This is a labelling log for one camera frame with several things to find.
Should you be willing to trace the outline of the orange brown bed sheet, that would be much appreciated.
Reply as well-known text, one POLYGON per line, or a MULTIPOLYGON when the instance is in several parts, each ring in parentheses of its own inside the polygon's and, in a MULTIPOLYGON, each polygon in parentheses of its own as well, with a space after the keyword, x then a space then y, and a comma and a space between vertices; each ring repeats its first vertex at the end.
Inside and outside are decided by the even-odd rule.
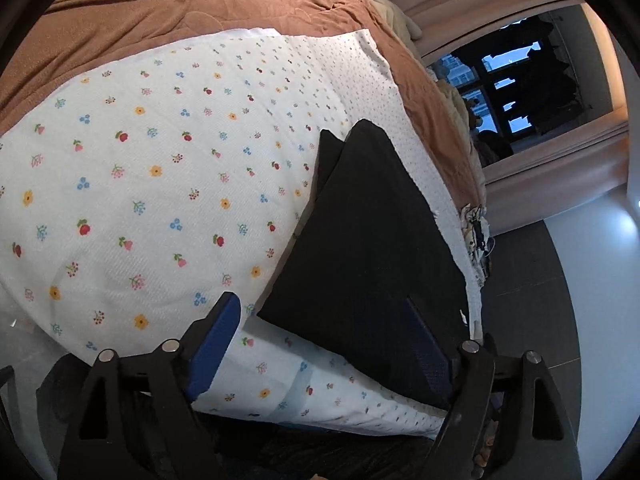
POLYGON ((457 207, 486 203, 484 174, 448 103, 370 0, 55 0, 1 76, 8 131, 63 82, 163 44, 236 28, 327 37, 367 29, 457 207))

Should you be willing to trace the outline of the black button shirt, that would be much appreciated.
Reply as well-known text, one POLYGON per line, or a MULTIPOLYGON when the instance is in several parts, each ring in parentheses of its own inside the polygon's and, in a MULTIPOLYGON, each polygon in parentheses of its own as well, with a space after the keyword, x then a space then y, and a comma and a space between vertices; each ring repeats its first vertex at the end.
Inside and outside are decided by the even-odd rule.
POLYGON ((408 345, 407 298, 469 336, 465 278, 386 132, 361 119, 320 136, 311 213, 260 317, 337 353, 383 387, 429 404, 408 345))

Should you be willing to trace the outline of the beige crumpled blanket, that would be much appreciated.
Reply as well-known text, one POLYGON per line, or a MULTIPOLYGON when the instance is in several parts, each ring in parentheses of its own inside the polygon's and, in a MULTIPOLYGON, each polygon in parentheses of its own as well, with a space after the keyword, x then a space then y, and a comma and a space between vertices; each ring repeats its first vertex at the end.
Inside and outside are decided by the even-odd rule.
POLYGON ((378 14, 382 16, 383 21, 393 29, 394 34, 408 48, 413 56, 422 64, 427 75, 434 81, 438 90, 442 94, 445 101, 446 110, 454 121, 458 129, 460 138, 462 139, 466 150, 469 152, 469 160, 475 181, 484 188, 485 176, 480 158, 474 146, 471 127, 470 115, 466 109, 465 100, 460 92, 454 88, 447 79, 446 70, 442 66, 428 66, 422 60, 421 55, 416 46, 416 42, 423 36, 422 29, 409 18, 407 14, 399 6, 393 3, 393 0, 370 0, 378 14))

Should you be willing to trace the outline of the pink right curtain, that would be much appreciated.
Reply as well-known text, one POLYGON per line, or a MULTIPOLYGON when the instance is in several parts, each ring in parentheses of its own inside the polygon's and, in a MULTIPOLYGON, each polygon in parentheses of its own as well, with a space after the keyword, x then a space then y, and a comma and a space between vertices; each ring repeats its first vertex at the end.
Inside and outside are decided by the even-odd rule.
POLYGON ((488 221, 510 232, 625 184, 626 96, 613 40, 582 0, 392 0, 416 54, 480 106, 470 121, 488 221))

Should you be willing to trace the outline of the white floral blanket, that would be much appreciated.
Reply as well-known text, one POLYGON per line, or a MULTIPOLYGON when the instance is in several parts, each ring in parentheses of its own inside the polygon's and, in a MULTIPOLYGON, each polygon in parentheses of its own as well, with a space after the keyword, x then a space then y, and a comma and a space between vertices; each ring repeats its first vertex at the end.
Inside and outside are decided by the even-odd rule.
POLYGON ((154 349, 223 292, 239 331, 195 402, 205 413, 358 434, 438 433, 445 414, 345 352, 255 312, 308 206, 319 136, 380 126, 463 275, 457 209, 365 30, 199 36, 67 81, 1 139, 1 314, 84 361, 154 349))

